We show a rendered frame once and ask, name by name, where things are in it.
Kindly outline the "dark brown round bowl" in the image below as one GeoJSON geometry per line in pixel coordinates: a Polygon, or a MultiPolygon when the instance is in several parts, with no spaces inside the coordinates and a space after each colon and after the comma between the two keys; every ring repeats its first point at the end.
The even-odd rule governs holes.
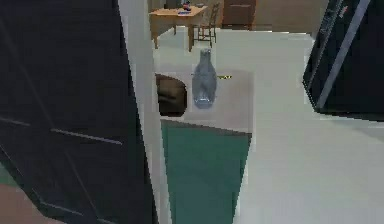
{"type": "Polygon", "coordinates": [[[187,108],[186,85],[179,79],[155,74],[161,116],[181,117],[187,108]]]}

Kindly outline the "grey glass bottle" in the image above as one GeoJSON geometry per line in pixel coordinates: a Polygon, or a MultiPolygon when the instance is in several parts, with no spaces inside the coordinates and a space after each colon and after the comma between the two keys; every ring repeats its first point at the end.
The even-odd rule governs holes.
{"type": "Polygon", "coordinates": [[[200,51],[199,62],[192,75],[193,101],[199,109],[209,109],[216,98],[217,73],[211,61],[209,48],[200,51]]]}

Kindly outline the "wooden chair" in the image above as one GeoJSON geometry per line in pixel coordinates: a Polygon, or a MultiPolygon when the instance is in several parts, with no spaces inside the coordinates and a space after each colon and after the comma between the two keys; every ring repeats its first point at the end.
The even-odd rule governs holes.
{"type": "Polygon", "coordinates": [[[216,21],[219,14],[220,3],[217,2],[212,6],[211,12],[209,13],[209,19],[205,22],[200,23],[196,26],[197,37],[196,41],[207,41],[210,45],[217,42],[216,35],[216,21]]]}

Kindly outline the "light wooden table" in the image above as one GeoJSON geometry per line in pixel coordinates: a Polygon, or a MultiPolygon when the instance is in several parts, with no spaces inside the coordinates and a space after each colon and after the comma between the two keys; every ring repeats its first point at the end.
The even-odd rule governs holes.
{"type": "Polygon", "coordinates": [[[198,25],[203,18],[204,13],[208,7],[203,6],[201,8],[197,6],[191,6],[191,13],[189,15],[179,16],[179,11],[184,11],[182,8],[179,9],[158,9],[149,13],[150,18],[150,32],[151,38],[153,39],[155,48],[158,48],[158,22],[165,21],[171,24],[173,27],[177,25],[185,26],[188,31],[188,51],[192,51],[194,45],[194,26],[198,25]]]}

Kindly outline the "brown wooden cabinet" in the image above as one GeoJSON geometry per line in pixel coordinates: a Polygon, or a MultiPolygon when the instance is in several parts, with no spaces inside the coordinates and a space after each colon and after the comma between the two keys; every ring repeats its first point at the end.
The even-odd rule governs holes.
{"type": "Polygon", "coordinates": [[[221,25],[223,28],[237,27],[251,30],[257,0],[224,0],[221,25]]]}

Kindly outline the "black fridge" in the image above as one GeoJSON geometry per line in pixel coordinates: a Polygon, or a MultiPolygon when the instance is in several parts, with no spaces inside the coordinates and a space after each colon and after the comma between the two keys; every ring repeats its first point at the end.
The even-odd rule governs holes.
{"type": "Polygon", "coordinates": [[[384,122],[384,0],[371,0],[322,110],[310,87],[327,27],[339,0],[329,0],[303,74],[315,112],[384,122]]]}

